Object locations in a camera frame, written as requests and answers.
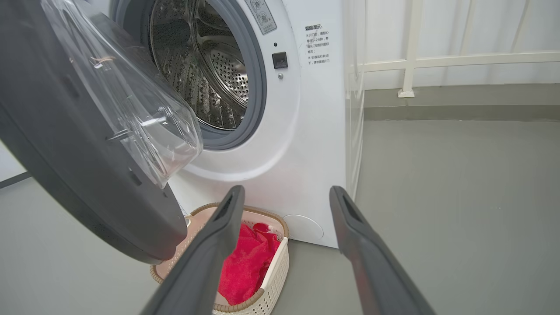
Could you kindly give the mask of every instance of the chinese text sticker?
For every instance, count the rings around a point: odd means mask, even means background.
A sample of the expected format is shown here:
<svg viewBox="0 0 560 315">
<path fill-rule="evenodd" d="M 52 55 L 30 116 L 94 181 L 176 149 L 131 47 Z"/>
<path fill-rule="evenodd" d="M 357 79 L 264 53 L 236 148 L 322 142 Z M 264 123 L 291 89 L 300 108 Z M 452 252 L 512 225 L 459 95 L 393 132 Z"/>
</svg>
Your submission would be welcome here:
<svg viewBox="0 0 560 315">
<path fill-rule="evenodd" d="M 305 56 L 308 65 L 330 63 L 329 31 L 322 25 L 305 26 Z"/>
</svg>

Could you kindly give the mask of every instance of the laundry basket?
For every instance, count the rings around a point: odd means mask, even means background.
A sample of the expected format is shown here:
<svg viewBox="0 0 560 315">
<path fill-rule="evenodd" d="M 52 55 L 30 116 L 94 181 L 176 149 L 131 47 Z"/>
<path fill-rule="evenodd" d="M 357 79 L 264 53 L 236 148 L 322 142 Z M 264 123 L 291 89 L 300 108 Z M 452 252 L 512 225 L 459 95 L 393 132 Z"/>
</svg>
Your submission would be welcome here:
<svg viewBox="0 0 560 315">
<path fill-rule="evenodd" d="M 185 217 L 188 234 L 185 240 L 177 245 L 175 255 L 172 259 L 160 265 L 150 267 L 150 272 L 154 280 L 160 284 L 164 281 L 165 277 L 175 266 L 194 237 L 205 226 L 218 205 L 219 203 L 209 203 L 194 210 L 190 215 Z M 281 243 L 276 254 L 274 254 L 272 258 L 270 267 L 264 276 L 263 284 L 260 286 L 259 290 L 247 301 L 237 305 L 229 305 L 221 294 L 216 293 L 216 300 L 214 301 L 214 310 L 212 313 L 228 315 L 269 315 L 280 296 L 290 266 L 290 259 L 288 256 L 288 226 L 281 217 L 271 212 L 248 206 L 244 207 L 241 222 L 251 228 L 255 223 L 268 224 L 271 232 L 278 236 L 278 240 L 281 241 Z"/>
</svg>

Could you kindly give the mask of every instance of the washing machine drum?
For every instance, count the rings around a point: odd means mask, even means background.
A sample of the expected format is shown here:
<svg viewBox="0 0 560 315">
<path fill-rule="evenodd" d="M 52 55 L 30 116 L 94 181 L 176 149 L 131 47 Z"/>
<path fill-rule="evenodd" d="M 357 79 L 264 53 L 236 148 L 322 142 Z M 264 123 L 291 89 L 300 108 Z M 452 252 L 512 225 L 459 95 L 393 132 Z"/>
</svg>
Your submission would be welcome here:
<svg viewBox="0 0 560 315">
<path fill-rule="evenodd" d="M 267 85 L 259 44 L 237 2 L 145 0 L 113 8 L 113 19 L 150 50 L 163 78 L 193 108 L 205 149 L 231 149 L 250 138 Z"/>
</svg>

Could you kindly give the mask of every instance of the red towel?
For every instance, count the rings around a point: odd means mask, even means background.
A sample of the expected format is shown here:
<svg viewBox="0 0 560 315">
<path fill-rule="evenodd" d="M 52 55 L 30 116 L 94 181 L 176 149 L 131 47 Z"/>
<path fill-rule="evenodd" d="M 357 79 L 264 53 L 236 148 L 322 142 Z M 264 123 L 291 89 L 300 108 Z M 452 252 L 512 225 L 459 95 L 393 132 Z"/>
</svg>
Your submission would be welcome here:
<svg viewBox="0 0 560 315">
<path fill-rule="evenodd" d="M 241 224 L 234 252 L 223 262 L 218 292 L 230 305 L 247 301 L 259 290 L 280 241 L 267 233 L 268 225 L 256 223 L 253 229 Z"/>
</svg>

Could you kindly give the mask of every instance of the control panel label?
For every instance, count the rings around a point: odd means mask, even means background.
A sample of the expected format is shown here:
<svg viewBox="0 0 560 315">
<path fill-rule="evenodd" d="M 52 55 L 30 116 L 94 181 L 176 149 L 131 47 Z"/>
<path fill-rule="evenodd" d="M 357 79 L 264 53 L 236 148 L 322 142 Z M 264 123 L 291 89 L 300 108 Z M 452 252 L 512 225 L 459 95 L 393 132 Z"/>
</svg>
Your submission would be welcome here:
<svg viewBox="0 0 560 315">
<path fill-rule="evenodd" d="M 263 35 L 276 29 L 276 22 L 274 22 L 265 0 L 245 0 L 245 2 L 251 9 L 251 13 L 253 13 L 253 17 Z"/>
</svg>

